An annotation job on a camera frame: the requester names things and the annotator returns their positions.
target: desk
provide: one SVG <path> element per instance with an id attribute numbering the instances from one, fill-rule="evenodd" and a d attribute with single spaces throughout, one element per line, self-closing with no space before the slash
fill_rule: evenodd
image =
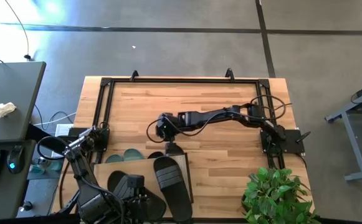
<path id="1" fill-rule="evenodd" d="M 100 80 L 101 77 L 85 77 L 75 127 L 91 126 Z M 272 95 L 285 103 L 290 102 L 285 79 L 271 78 L 269 83 Z M 176 114 L 191 110 L 216 110 L 244 104 L 255 96 L 254 86 L 238 83 L 116 83 L 109 119 L 110 141 L 103 161 L 109 155 L 122 154 L 128 148 L 138 149 L 145 156 L 154 151 L 163 151 L 164 144 L 149 141 L 145 133 L 147 125 L 162 112 Z M 279 102 L 274 101 L 275 108 L 279 105 Z M 286 129 L 296 127 L 291 106 L 287 107 L 285 116 L 278 120 L 278 124 Z M 154 128 L 150 130 L 150 134 L 155 136 Z M 194 198 L 193 217 L 242 218 L 240 200 L 249 181 L 247 176 L 256 173 L 259 167 L 268 167 L 266 155 L 261 149 L 259 129 L 227 121 L 210 124 L 194 137 L 180 134 L 176 136 L 176 142 L 188 153 Z M 293 174 L 299 175 L 302 182 L 309 186 L 301 158 L 285 154 L 284 159 L 286 167 L 292 169 Z M 64 204 L 77 190 L 72 172 L 69 173 L 64 180 Z M 306 199 L 311 200 L 312 196 L 309 195 Z M 52 211 L 58 210 L 59 194 L 56 194 Z"/>

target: gray floor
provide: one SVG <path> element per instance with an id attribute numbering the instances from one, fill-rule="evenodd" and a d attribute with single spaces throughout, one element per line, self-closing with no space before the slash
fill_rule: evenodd
<path id="1" fill-rule="evenodd" d="M 16 22 L 2 2 L 0 22 Z M 253 0 L 10 3 L 28 24 L 260 27 Z M 362 30 L 362 0 L 262 0 L 262 7 L 268 29 Z M 27 33 L 30 54 L 35 60 L 47 62 L 37 99 L 44 121 L 58 110 L 75 112 L 86 75 L 131 75 L 136 69 L 144 76 L 220 77 L 231 67 L 237 77 L 269 76 L 260 34 Z M 0 26 L 1 59 L 24 61 L 23 35 L 17 27 Z M 346 183 L 343 178 L 358 171 L 344 125 L 326 124 L 323 119 L 362 88 L 362 35 L 269 35 L 269 45 L 276 77 L 287 79 L 297 124 L 303 131 L 312 131 L 305 140 L 306 160 L 318 213 L 327 218 L 362 221 L 362 180 Z M 35 111 L 35 122 L 39 122 L 36 115 Z M 54 132 L 54 125 L 48 132 Z M 34 181 L 26 199 L 38 204 L 39 209 L 19 216 L 43 215 L 50 207 L 55 184 Z M 46 189 L 46 194 L 38 194 L 32 186 Z"/>

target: wooden table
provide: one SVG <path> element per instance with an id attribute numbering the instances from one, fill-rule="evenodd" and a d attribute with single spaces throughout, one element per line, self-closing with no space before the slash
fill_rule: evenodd
<path id="1" fill-rule="evenodd" d="M 101 77 L 85 77 L 75 127 L 91 127 L 100 80 Z M 286 80 L 270 78 L 269 82 L 272 95 L 290 103 Z M 242 105 L 255 96 L 255 87 L 248 84 L 116 83 L 109 119 L 110 141 L 103 161 L 112 154 L 123 154 L 128 148 L 138 149 L 146 157 L 152 152 L 163 151 L 164 143 L 153 143 L 146 137 L 147 125 L 163 112 L 177 114 L 182 111 L 216 110 L 230 105 Z M 107 93 L 103 97 L 103 107 L 106 97 Z M 280 103 L 274 100 L 274 108 L 278 106 Z M 286 114 L 278 119 L 278 124 L 286 129 L 296 127 L 291 106 L 287 106 Z M 149 133 L 156 137 L 153 127 Z M 242 218 L 240 200 L 249 181 L 247 176 L 256 173 L 259 167 L 268 167 L 266 155 L 262 153 L 259 129 L 246 128 L 238 122 L 227 121 L 210 124 L 194 137 L 179 134 L 176 142 L 189 157 L 194 197 L 193 217 Z M 301 158 L 284 154 L 284 160 L 285 166 L 292 169 L 293 174 L 299 175 L 302 182 L 309 186 L 307 171 Z M 64 180 L 64 204 L 76 190 L 77 184 L 70 168 Z M 312 200 L 310 192 L 306 199 Z M 52 211 L 58 210 L 59 194 L 56 194 Z"/>

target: computer mouse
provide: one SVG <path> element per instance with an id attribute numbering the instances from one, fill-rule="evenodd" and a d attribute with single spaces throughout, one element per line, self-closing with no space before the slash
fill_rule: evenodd
<path id="1" fill-rule="evenodd" d="M 24 168 L 23 146 L 14 146 L 6 159 L 7 168 L 12 174 L 20 173 Z"/>

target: crumpled paper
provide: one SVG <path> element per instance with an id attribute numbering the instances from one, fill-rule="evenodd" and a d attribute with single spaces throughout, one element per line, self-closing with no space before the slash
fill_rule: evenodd
<path id="1" fill-rule="evenodd" d="M 3 116 L 6 116 L 9 113 L 12 113 L 16 109 L 16 106 L 14 106 L 13 103 L 9 102 L 5 105 L 3 103 L 0 103 L 0 118 Z"/>

